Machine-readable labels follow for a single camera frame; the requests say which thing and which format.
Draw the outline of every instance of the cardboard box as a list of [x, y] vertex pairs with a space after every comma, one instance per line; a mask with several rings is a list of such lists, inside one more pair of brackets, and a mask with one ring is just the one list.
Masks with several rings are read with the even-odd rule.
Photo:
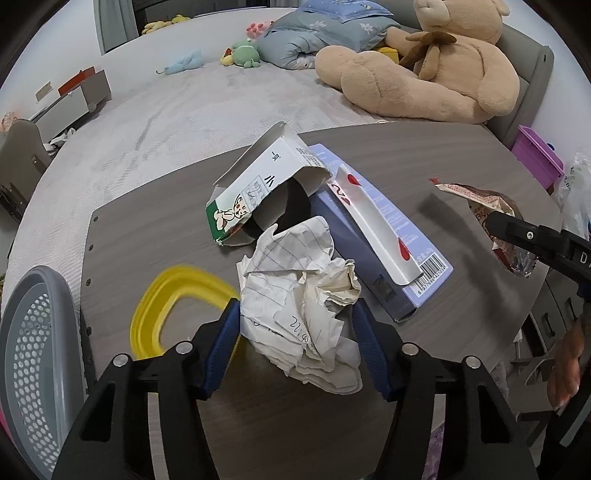
[[330, 178], [330, 172], [289, 125], [279, 122], [215, 183], [205, 208], [213, 239], [230, 246], [253, 242], [242, 226], [255, 209], [263, 231], [275, 223], [287, 201], [284, 182], [292, 177], [310, 196]]
[[[344, 162], [324, 145], [317, 144], [310, 150], [335, 174]], [[417, 260], [423, 275], [410, 285], [396, 285], [380, 263], [361, 230], [328, 187], [310, 198], [312, 215], [324, 217], [329, 224], [335, 248], [343, 258], [355, 260], [355, 273], [374, 294], [382, 307], [395, 322], [400, 322], [425, 303], [453, 271], [431, 241], [378, 189], [347, 165], [361, 186], [376, 204], [388, 223]]]

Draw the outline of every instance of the gray laundry basket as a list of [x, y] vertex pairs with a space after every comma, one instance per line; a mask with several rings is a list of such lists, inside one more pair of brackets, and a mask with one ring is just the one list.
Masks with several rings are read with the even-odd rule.
[[79, 324], [63, 277], [35, 267], [21, 279], [0, 323], [0, 406], [28, 466], [50, 479], [84, 403]]

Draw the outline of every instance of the barcode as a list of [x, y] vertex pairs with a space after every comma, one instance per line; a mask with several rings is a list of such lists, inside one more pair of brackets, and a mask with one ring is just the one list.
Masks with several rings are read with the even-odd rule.
[[447, 265], [439, 255], [433, 254], [419, 265], [423, 274], [410, 284], [417, 297], [423, 295], [435, 281], [447, 270]]

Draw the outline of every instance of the gray tabletop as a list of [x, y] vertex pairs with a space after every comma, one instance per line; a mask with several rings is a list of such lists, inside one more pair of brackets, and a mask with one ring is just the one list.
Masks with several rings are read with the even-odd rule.
[[[554, 202], [486, 129], [475, 125], [394, 122], [309, 132], [388, 196], [454, 267], [452, 276], [399, 332], [432, 356], [501, 358], [529, 312], [547, 272], [528, 279], [502, 268], [467, 203], [428, 181], [470, 184], [513, 198], [525, 220], [559, 226]], [[81, 310], [92, 328], [97, 374], [129, 352], [129, 324], [144, 291], [165, 268], [192, 264], [238, 289], [236, 263], [253, 247], [221, 248], [204, 207], [213, 182], [244, 149], [172, 172], [98, 209], [90, 220], [82, 272]], [[219, 312], [181, 300], [161, 341], [191, 338]], [[218, 392], [199, 408], [221, 478], [357, 480], [375, 467], [394, 406], [382, 401], [362, 366], [363, 389], [332, 395], [287, 378], [242, 339]], [[154, 465], [166, 478], [151, 399]], [[435, 423], [443, 419], [435, 413]]]

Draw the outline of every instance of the pink plush toy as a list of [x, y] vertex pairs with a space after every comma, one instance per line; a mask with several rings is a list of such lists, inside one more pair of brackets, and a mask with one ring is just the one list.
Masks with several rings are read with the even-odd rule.
[[272, 21], [267, 21], [265, 23], [251, 23], [251, 26], [246, 29], [246, 36], [252, 40], [256, 40], [263, 35], [271, 25], [273, 25]]

